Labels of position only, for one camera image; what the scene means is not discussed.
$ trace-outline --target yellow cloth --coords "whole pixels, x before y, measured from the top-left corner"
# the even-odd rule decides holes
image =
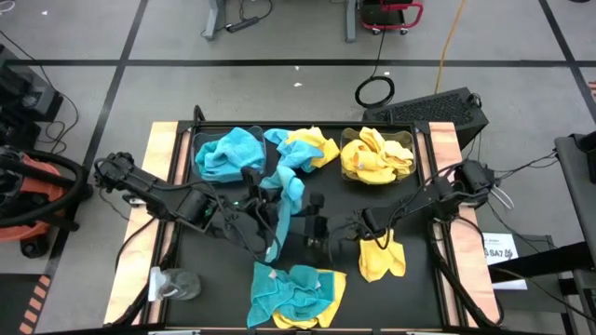
[[[311,127],[310,129],[302,128],[291,131],[288,134],[287,144],[293,141],[300,140],[318,148],[323,152],[322,158],[313,158],[310,165],[315,168],[321,168],[325,164],[331,162],[339,155],[339,148],[333,139],[326,140],[318,127]]]
[[[386,141],[376,130],[363,127],[361,140],[352,140],[341,152],[348,178],[368,184],[386,184],[413,172],[413,153],[398,141]]]
[[[393,240],[393,229],[390,229],[387,234],[379,238],[379,243],[384,246],[387,236],[389,237],[389,245],[385,250],[381,250],[374,240],[365,241],[360,239],[358,265],[360,274],[369,283],[381,279],[387,270],[394,276],[404,276],[406,273],[403,245]]]
[[[330,270],[320,270],[321,272],[331,272]],[[317,315],[316,318],[312,318],[306,321],[293,321],[284,315],[281,315],[278,311],[273,313],[273,321],[276,323],[278,328],[287,329],[292,327],[298,327],[302,329],[313,328],[317,322],[322,328],[328,328],[339,309],[339,305],[342,302],[342,297],[345,291],[345,274],[333,271],[333,302],[323,311],[323,313]]]

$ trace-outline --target table leg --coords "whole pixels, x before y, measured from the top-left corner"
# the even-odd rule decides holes
[[[356,42],[356,1],[347,0],[345,5],[345,42]]]
[[[212,41],[213,35],[216,33],[215,29],[217,29],[221,20],[224,19],[225,0],[209,0],[209,6],[211,9],[203,37],[208,41]]]

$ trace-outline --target black floor stripe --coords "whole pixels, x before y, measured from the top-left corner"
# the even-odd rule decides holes
[[[148,66],[148,67],[224,67],[224,66],[374,66],[376,60],[10,60],[11,65],[43,66]],[[438,67],[439,60],[380,60],[380,66]],[[550,68],[569,66],[567,60],[446,60],[445,67]],[[581,66],[596,67],[596,60]]]
[[[7,60],[8,65],[21,66],[118,66],[120,60]]]
[[[127,38],[127,42],[124,45],[124,49],[122,50],[122,55],[120,56],[120,63],[118,64],[118,67],[115,69],[114,77],[112,78],[112,83],[108,88],[108,92],[105,96],[105,101],[103,102],[102,111],[100,112],[100,116],[98,117],[97,124],[95,125],[95,129],[93,130],[93,136],[91,136],[91,142],[89,143],[89,147],[87,148],[87,154],[85,154],[85,159],[83,160],[83,165],[87,168],[91,168],[93,160],[95,159],[95,154],[97,153],[100,147],[100,141],[102,140],[105,125],[108,122],[108,117],[110,117],[110,112],[112,112],[112,106],[114,105],[115,96],[118,93],[118,88],[120,87],[120,82],[122,81],[122,76],[124,75],[124,70],[126,68],[126,61],[130,57],[130,52],[132,51],[134,40],[137,38],[137,33],[139,32],[139,28],[141,27],[142,16],[145,13],[145,9],[147,9],[147,3],[148,0],[141,0],[141,2],[139,3],[139,8],[137,9],[137,13],[134,16],[132,26],[130,27],[129,37]]]
[[[122,50],[122,55],[120,56],[120,60],[118,61],[117,68],[114,73],[114,77],[112,78],[112,83],[108,88],[108,92],[105,96],[105,101],[103,102],[102,111],[98,118],[97,124],[95,126],[95,130],[93,131],[93,136],[91,137],[91,142],[89,143],[89,147],[87,149],[87,153],[85,154],[85,159],[83,161],[83,166],[85,168],[91,169],[93,164],[93,159],[95,158],[95,154],[100,146],[100,140],[102,139],[102,134],[105,129],[105,125],[107,123],[108,116],[112,111],[112,105],[114,104],[115,95],[118,91],[118,87],[120,86],[120,81],[122,80],[122,75],[124,73],[124,69],[126,68],[126,60],[130,56],[130,51],[132,50],[132,45],[134,44],[134,40],[137,36],[137,32],[139,31],[139,27],[141,26],[142,16],[144,15],[145,9],[147,8],[148,0],[141,0],[139,3],[139,8],[137,9],[137,13],[134,17],[134,21],[132,22],[132,26],[130,27],[129,36],[127,41],[124,45],[124,49]],[[64,246],[66,245],[66,240],[68,239],[69,232],[65,230],[60,230],[58,232],[58,236],[56,237],[56,241],[54,242],[54,246],[50,252],[49,260],[46,264],[45,274],[49,275],[50,277],[54,277],[56,271],[58,270],[58,265],[60,264],[62,252],[64,251]]]
[[[580,63],[576,61],[573,53],[571,52],[571,48],[565,41],[565,37],[562,34],[561,27],[559,23],[555,19],[554,14],[552,13],[552,9],[550,9],[549,3],[547,0],[538,0],[540,6],[542,6],[542,10],[547,17],[547,21],[549,22],[550,29],[552,29],[552,33],[555,35],[557,39],[557,43],[559,43],[559,47],[561,48],[562,54],[565,56],[565,59],[569,63],[569,69],[571,70],[571,74],[573,75],[577,88],[579,88],[579,92],[581,93],[582,98],[584,98],[584,102],[588,107],[589,113],[592,115],[594,121],[596,121],[596,102],[594,98],[592,98],[591,92],[588,87],[588,83],[586,79],[584,79],[584,75],[581,73],[579,69]],[[588,64],[592,64],[592,61],[589,62],[582,62],[583,66]]]

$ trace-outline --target blue towel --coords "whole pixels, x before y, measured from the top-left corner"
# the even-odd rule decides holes
[[[305,321],[321,314],[334,299],[334,273],[295,265],[290,273],[254,263],[249,328],[269,320],[276,310],[290,320]]]
[[[264,144],[248,131],[235,127],[218,141],[206,142],[195,157],[204,181],[241,181],[243,167],[264,171]]]
[[[281,154],[278,164],[288,168],[302,168],[304,172],[312,172],[315,167],[310,166],[313,158],[322,158],[325,154],[318,148],[296,140],[286,144],[289,131],[285,129],[269,129],[264,133],[264,137],[278,145],[278,152]]]
[[[305,185],[296,178],[296,173],[289,167],[278,164],[276,172],[271,177],[263,178],[260,184],[265,189],[282,188],[281,201],[278,203],[278,227],[276,237],[281,246],[273,243],[267,251],[264,261],[274,261],[278,255],[278,248],[283,247],[288,231],[290,230],[291,214],[296,214],[302,208],[302,195]]]

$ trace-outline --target crumpled towel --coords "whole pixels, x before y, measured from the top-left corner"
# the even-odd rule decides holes
[[[413,172],[413,153],[398,141],[386,141],[376,130],[363,127],[360,140],[352,140],[341,152],[342,168],[350,179],[386,184]]]
[[[278,145],[281,154],[278,164],[312,172],[331,162],[339,154],[333,139],[325,140],[318,127],[289,131],[269,129],[264,137]]]
[[[195,162],[204,181],[241,181],[243,167],[264,171],[264,144],[248,131],[235,127],[219,140],[204,143]]]
[[[394,276],[406,274],[406,258],[403,253],[403,245],[393,240],[393,229],[379,238],[379,244],[384,246],[387,238],[389,245],[381,250],[374,240],[360,239],[360,257],[358,265],[360,274],[369,283],[381,279],[387,270]]]
[[[281,246],[274,242],[271,248],[267,250],[264,258],[264,261],[271,262],[278,255],[278,250],[281,250],[286,236],[288,236],[291,215],[302,209],[302,195],[305,192],[305,185],[296,177],[296,173],[291,168],[278,165],[273,176],[263,178],[260,187],[282,189],[281,200],[278,203],[278,226],[276,227],[276,237]]]
[[[319,273],[333,273],[333,290],[334,290],[334,298],[333,302],[327,307],[323,313],[317,315],[317,317],[311,318],[310,320],[306,321],[296,321],[291,320],[288,317],[282,315],[279,311],[275,311],[273,313],[273,321],[276,323],[278,328],[287,329],[292,327],[298,327],[302,329],[309,329],[313,328],[314,326],[318,325],[322,328],[328,328],[337,310],[339,309],[339,305],[342,303],[342,298],[344,297],[345,291],[345,274],[331,271],[331,270],[318,270]]]
[[[310,129],[301,128],[291,131],[288,134],[286,143],[290,144],[294,141],[305,141],[323,152],[322,157],[314,157],[312,159],[310,165],[315,168],[322,168],[339,155],[339,148],[335,144],[335,140],[325,139],[319,127],[311,127]]]
[[[248,327],[269,320],[275,311],[297,321],[320,315],[333,302],[333,282],[333,273],[319,272],[310,266],[294,265],[287,274],[254,263]]]

